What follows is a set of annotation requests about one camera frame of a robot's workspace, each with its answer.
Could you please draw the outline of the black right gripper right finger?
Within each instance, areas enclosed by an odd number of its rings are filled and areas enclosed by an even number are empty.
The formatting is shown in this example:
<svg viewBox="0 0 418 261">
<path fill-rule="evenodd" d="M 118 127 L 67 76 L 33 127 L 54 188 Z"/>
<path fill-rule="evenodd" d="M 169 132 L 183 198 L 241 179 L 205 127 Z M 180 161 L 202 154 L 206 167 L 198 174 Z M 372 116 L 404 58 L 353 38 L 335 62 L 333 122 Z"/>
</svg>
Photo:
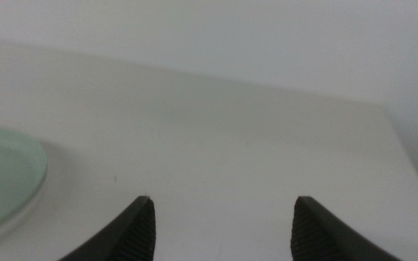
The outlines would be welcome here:
<svg viewBox="0 0 418 261">
<path fill-rule="evenodd" d="M 398 261 L 311 196 L 295 201 L 290 251 L 294 261 Z"/>
</svg>

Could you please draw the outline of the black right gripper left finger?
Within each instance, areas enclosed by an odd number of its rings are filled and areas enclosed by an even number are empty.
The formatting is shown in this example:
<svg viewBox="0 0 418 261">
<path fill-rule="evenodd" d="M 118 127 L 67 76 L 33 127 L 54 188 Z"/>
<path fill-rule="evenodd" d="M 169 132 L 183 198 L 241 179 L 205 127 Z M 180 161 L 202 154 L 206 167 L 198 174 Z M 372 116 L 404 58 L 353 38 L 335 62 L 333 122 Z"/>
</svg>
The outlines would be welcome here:
<svg viewBox="0 0 418 261">
<path fill-rule="evenodd" d="M 148 196 L 139 196 L 61 261 L 153 261 L 155 244 L 154 202 Z"/>
</svg>

